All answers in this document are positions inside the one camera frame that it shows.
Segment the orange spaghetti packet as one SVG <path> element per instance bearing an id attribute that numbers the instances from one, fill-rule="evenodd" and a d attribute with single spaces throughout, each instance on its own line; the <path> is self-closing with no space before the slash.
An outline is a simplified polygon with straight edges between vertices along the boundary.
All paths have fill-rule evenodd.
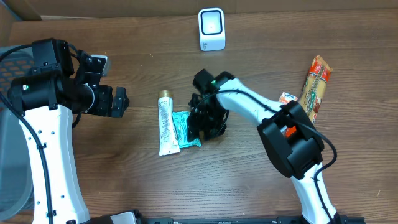
<path id="1" fill-rule="evenodd" d="M 317 55 L 308 70 L 299 103 L 308 115 L 312 124 L 315 123 L 320 109 L 327 83 L 333 69 Z"/>

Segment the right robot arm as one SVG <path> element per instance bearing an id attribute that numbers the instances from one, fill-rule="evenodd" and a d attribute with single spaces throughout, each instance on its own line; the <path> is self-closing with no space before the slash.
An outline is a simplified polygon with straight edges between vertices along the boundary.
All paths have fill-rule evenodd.
<path id="1" fill-rule="evenodd" d="M 302 106 L 265 98 L 250 90 L 228 72 L 214 77 L 205 69 L 193 79 L 198 93 L 189 102 L 188 140 L 202 136 L 208 141 L 226 131 L 229 112 L 235 112 L 255 125 L 272 165 L 290 178 L 302 205 L 307 223 L 341 223 L 331 204 L 322 172 L 332 165 L 323 164 L 325 145 L 334 145 L 319 133 Z"/>

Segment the small orange snack packet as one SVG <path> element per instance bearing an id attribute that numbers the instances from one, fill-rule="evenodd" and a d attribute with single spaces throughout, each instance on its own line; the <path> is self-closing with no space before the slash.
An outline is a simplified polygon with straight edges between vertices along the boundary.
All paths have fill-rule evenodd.
<path id="1" fill-rule="evenodd" d="M 291 101 L 297 101 L 298 98 L 294 95 L 291 95 L 290 93 L 287 92 L 283 92 L 281 94 L 281 96 L 279 97 L 278 102 L 282 103 L 283 105 L 286 105 L 287 103 L 291 102 Z"/>

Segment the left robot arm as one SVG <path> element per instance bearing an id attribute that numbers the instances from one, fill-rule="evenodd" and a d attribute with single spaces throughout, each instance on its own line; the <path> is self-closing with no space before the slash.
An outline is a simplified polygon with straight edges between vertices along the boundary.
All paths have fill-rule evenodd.
<path id="1" fill-rule="evenodd" d="M 135 223 L 134 212 L 91 218 L 78 183 L 72 131 L 83 114 L 120 118 L 129 106 L 123 87 L 100 83 L 110 61 L 59 39 L 29 45 L 34 65 L 12 81 L 3 102 L 27 143 L 34 223 Z"/>

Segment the teal plastic packet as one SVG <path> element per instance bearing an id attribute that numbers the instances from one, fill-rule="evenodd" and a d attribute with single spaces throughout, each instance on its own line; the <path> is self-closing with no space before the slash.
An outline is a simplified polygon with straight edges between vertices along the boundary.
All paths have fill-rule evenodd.
<path id="1" fill-rule="evenodd" d="M 196 138 L 192 141 L 189 141 L 187 139 L 188 137 L 187 118 L 189 117 L 189 115 L 190 115 L 189 111 L 174 111 L 172 113 L 172 119 L 177 133 L 177 141 L 181 149 L 188 148 L 191 146 L 201 147 L 201 141 L 199 138 Z"/>

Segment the white tube gold cap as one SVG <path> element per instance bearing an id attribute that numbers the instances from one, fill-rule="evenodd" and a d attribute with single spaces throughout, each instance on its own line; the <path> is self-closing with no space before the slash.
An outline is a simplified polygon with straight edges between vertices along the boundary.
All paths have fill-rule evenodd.
<path id="1" fill-rule="evenodd" d="M 180 152 L 177 133 L 172 119 L 173 99 L 171 91 L 161 90 L 158 99 L 159 111 L 159 156 Z"/>

